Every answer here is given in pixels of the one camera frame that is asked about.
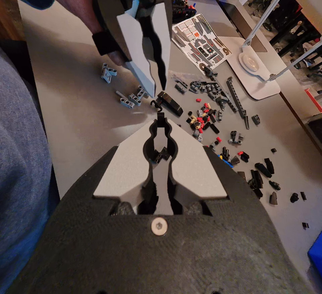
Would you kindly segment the wooden furniture panel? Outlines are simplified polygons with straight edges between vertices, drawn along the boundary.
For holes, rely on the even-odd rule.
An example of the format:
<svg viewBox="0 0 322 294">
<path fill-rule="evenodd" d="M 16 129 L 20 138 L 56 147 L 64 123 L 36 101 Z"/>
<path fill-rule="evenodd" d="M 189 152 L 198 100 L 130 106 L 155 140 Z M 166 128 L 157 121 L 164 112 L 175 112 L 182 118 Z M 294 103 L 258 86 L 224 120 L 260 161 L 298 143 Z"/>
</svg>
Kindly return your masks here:
<svg viewBox="0 0 322 294">
<path fill-rule="evenodd" d="M 18 0 L 0 0 L 0 39 L 25 41 Z"/>
</svg>

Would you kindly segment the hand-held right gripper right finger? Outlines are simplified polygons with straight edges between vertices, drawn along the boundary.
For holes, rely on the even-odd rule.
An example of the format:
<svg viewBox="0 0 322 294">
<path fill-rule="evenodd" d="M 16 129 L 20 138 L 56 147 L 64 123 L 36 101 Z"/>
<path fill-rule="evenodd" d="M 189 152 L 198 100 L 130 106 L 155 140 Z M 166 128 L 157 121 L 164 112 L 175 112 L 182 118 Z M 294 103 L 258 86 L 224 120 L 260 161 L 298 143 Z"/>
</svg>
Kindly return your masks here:
<svg viewBox="0 0 322 294">
<path fill-rule="evenodd" d="M 171 156 L 167 191 L 173 214 L 182 214 L 195 202 L 227 198 L 203 145 L 171 119 L 164 120 L 164 129 Z"/>
</svg>

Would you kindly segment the scatter of black lego pieces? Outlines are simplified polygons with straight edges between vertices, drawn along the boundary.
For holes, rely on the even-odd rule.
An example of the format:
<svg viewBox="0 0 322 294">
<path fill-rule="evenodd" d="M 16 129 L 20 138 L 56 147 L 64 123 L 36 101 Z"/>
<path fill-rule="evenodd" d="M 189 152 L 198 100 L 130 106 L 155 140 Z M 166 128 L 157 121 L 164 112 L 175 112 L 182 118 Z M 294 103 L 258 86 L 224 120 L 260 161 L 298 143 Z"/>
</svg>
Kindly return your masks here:
<svg viewBox="0 0 322 294">
<path fill-rule="evenodd" d="M 229 162 L 229 158 L 228 158 L 229 152 L 227 150 L 226 147 L 223 147 L 223 152 L 219 155 L 219 157 L 226 163 L 228 164 L 231 168 L 233 168 L 234 165 L 239 163 L 239 158 L 235 157 L 233 159 L 230 160 Z M 249 157 L 246 155 L 246 153 L 244 152 L 239 152 L 238 155 L 240 156 L 240 159 L 244 159 L 244 160 L 248 160 Z M 254 193 L 256 194 L 256 196 L 260 199 L 263 194 L 260 191 L 260 189 L 262 188 L 262 177 L 260 175 L 259 172 L 261 172 L 264 176 L 266 176 L 267 178 L 271 178 L 272 174 L 274 174 L 274 167 L 272 162 L 270 161 L 269 158 L 265 158 L 264 159 L 266 166 L 262 163 L 256 163 L 255 164 L 255 168 L 257 168 L 257 170 L 251 170 L 252 173 L 252 179 L 250 179 L 248 181 L 249 186 L 252 188 L 252 190 L 254 191 Z M 271 187 L 273 187 L 274 190 L 279 191 L 280 189 L 280 185 L 274 181 L 269 180 L 269 184 L 271 185 Z M 302 197 L 302 199 L 304 201 L 307 200 L 306 195 L 303 191 L 300 192 L 300 195 Z M 290 201 L 291 203 L 295 203 L 296 201 L 299 200 L 299 195 L 297 193 L 293 193 L 290 197 Z M 270 195 L 269 198 L 269 203 L 272 205 L 277 205 L 277 194 L 276 192 L 272 192 L 272 194 Z M 309 228 L 309 224 L 308 223 L 302 223 L 302 226 L 304 229 L 308 229 Z"/>
</svg>

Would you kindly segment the partly built lego car model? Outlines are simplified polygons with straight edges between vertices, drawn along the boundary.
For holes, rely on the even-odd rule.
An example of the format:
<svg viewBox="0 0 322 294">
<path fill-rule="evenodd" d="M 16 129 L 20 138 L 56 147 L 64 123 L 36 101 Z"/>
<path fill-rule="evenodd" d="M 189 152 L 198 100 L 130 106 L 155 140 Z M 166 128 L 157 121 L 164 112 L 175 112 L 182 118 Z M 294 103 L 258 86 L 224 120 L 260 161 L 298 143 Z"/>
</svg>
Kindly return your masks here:
<svg viewBox="0 0 322 294">
<path fill-rule="evenodd" d="M 195 6 L 189 5 L 187 0 L 171 0 L 172 24 L 183 22 L 196 15 Z"/>
</svg>

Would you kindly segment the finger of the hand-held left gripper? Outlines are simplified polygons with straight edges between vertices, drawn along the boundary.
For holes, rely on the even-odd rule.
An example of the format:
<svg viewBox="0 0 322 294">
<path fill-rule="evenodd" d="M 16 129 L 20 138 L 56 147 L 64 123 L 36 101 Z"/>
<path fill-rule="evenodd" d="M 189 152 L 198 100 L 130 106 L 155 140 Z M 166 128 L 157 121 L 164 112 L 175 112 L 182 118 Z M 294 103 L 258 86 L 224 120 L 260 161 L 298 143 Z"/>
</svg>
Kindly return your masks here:
<svg viewBox="0 0 322 294">
<path fill-rule="evenodd" d="M 167 86 L 170 62 L 171 35 L 164 3 L 140 9 L 140 25 L 143 32 L 144 56 L 158 67 L 158 77 L 163 90 Z"/>
<path fill-rule="evenodd" d="M 117 16 L 117 20 L 130 54 L 129 61 L 126 62 L 127 68 L 140 82 L 148 95 L 155 98 L 155 81 L 151 75 L 150 63 L 143 51 L 142 27 L 139 21 L 128 12 Z"/>
</svg>

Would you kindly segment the cluster of white lego beams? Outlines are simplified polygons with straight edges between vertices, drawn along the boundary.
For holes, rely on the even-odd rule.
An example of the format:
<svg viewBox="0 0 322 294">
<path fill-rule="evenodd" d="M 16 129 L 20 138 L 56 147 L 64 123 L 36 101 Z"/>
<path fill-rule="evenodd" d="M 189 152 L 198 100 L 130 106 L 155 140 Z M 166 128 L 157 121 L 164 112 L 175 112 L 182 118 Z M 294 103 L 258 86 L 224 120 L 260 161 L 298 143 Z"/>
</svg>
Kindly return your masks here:
<svg viewBox="0 0 322 294">
<path fill-rule="evenodd" d="M 141 85 L 138 86 L 135 94 L 132 93 L 127 97 L 121 94 L 119 91 L 116 91 L 115 93 L 120 97 L 120 103 L 129 109 L 133 109 L 136 106 L 141 106 L 142 99 L 148 98 L 149 96 Z"/>
</svg>

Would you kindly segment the blue plastic bin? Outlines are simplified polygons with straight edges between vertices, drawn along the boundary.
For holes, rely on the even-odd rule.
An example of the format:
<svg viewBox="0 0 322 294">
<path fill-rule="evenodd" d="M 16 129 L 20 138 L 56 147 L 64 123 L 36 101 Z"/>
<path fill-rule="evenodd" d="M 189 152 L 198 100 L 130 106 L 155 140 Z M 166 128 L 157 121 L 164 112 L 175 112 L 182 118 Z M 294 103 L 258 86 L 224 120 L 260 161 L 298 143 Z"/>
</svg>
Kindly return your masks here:
<svg viewBox="0 0 322 294">
<path fill-rule="evenodd" d="M 319 236 L 309 249 L 308 257 L 322 278 L 322 232 L 320 232 Z"/>
</svg>

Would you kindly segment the lego sticker sheet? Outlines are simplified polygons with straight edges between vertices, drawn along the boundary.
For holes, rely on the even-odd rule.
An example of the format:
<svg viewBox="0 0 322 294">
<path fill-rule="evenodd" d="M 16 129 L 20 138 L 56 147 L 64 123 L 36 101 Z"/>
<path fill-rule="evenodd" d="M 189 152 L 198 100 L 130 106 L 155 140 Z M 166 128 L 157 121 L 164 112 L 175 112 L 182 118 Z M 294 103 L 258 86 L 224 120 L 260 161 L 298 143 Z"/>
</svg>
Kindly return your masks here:
<svg viewBox="0 0 322 294">
<path fill-rule="evenodd" d="M 201 72 L 214 70 L 232 55 L 202 14 L 173 25 L 172 41 Z"/>
</svg>

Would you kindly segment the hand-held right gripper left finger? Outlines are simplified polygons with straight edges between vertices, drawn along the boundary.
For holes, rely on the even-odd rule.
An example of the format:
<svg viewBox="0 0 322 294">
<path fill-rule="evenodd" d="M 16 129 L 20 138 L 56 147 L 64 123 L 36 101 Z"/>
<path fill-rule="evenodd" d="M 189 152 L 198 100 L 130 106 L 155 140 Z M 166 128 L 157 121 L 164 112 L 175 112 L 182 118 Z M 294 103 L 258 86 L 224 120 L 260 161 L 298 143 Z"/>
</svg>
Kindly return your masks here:
<svg viewBox="0 0 322 294">
<path fill-rule="evenodd" d="M 158 196 L 152 162 L 157 128 L 157 120 L 151 120 L 119 144 L 94 191 L 94 198 L 130 203 L 139 214 L 155 213 Z"/>
</svg>

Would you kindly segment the red plastic object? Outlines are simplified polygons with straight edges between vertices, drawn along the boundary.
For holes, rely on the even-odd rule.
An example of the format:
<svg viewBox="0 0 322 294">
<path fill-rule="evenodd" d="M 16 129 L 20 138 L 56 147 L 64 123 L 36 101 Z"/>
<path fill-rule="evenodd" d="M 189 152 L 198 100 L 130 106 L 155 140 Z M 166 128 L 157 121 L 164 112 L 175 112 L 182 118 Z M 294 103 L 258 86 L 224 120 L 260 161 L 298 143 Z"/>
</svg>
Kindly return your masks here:
<svg viewBox="0 0 322 294">
<path fill-rule="evenodd" d="M 310 93 L 309 88 L 305 89 L 304 91 L 306 92 L 308 97 L 311 99 L 311 101 L 314 103 L 314 105 L 317 107 L 319 112 L 322 113 L 321 105 L 318 103 L 318 101 L 315 99 L 315 97 Z"/>
</svg>

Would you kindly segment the light grey plate with beams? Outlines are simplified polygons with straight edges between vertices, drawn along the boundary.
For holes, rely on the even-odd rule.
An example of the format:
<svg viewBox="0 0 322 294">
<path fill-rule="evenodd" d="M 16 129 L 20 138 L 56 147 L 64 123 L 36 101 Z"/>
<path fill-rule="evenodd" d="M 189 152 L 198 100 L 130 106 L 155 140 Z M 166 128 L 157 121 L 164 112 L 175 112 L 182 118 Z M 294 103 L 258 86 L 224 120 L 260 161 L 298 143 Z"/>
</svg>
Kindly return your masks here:
<svg viewBox="0 0 322 294">
<path fill-rule="evenodd" d="M 111 83 L 111 79 L 113 76 L 117 75 L 117 70 L 110 68 L 107 63 L 102 64 L 102 69 L 101 69 L 101 78 L 105 80 L 108 84 Z"/>
</svg>

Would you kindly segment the dark grey lego block assembly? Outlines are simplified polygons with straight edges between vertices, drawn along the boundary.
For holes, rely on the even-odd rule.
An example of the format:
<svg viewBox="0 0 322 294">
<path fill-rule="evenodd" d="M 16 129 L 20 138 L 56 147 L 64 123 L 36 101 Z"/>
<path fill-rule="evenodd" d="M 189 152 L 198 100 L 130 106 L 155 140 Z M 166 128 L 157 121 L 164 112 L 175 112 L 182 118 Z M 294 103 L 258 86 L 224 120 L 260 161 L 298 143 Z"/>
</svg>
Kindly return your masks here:
<svg viewBox="0 0 322 294">
<path fill-rule="evenodd" d="M 228 140 L 228 143 L 235 143 L 235 144 L 241 145 L 243 143 L 244 138 L 245 138 L 244 134 L 238 131 L 231 131 L 230 139 Z"/>
</svg>

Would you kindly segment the black curved lego panel assembly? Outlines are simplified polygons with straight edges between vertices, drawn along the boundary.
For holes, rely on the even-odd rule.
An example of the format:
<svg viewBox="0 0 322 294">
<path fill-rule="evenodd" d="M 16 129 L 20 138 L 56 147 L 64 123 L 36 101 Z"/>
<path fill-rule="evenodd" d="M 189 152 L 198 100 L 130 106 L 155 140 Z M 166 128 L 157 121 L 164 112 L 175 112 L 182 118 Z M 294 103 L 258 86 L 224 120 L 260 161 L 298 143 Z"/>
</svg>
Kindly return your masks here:
<svg viewBox="0 0 322 294">
<path fill-rule="evenodd" d="M 155 108 L 158 109 L 157 111 L 158 113 L 163 111 L 162 105 L 164 104 L 176 116 L 180 117 L 183 114 L 182 107 L 173 98 L 171 98 L 170 95 L 168 95 L 164 91 L 161 91 L 157 95 L 156 100 L 151 101 L 150 105 L 153 105 L 153 104 Z"/>
</svg>

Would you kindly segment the long dark grey lego beam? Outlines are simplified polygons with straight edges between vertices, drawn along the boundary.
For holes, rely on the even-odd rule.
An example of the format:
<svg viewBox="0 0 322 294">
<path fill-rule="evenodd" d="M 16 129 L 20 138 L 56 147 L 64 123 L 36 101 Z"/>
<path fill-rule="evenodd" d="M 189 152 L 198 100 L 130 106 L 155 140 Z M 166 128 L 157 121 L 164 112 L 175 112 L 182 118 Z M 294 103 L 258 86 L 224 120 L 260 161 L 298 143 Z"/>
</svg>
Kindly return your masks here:
<svg viewBox="0 0 322 294">
<path fill-rule="evenodd" d="M 247 112 L 243 108 L 243 106 L 242 106 L 242 104 L 241 104 L 241 102 L 239 100 L 239 97 L 238 97 L 238 95 L 237 95 L 237 93 L 235 91 L 235 88 L 234 88 L 234 86 L 232 84 L 232 76 L 228 77 L 226 83 L 227 83 L 228 89 L 229 89 L 229 91 L 231 93 L 231 96 L 232 96 L 232 98 L 233 98 L 233 100 L 234 100 L 234 102 L 235 102 L 235 104 L 237 106 L 239 114 L 240 114 L 241 118 L 244 119 L 247 116 Z"/>
</svg>

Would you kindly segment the pile of coloured lego pins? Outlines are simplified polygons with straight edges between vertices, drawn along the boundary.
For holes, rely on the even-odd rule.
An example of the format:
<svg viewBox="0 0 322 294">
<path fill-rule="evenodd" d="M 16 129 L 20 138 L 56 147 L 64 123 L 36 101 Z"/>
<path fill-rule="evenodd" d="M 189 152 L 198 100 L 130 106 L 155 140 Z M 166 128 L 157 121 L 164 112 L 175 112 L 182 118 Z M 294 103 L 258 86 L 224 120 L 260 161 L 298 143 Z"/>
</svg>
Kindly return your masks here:
<svg viewBox="0 0 322 294">
<path fill-rule="evenodd" d="M 220 131 L 216 127 L 216 114 L 217 110 L 211 107 L 211 104 L 206 102 L 195 113 L 188 112 L 188 119 L 186 122 L 189 124 L 193 133 L 192 136 L 199 142 L 203 141 L 203 134 L 207 129 L 211 129 L 216 135 Z"/>
</svg>

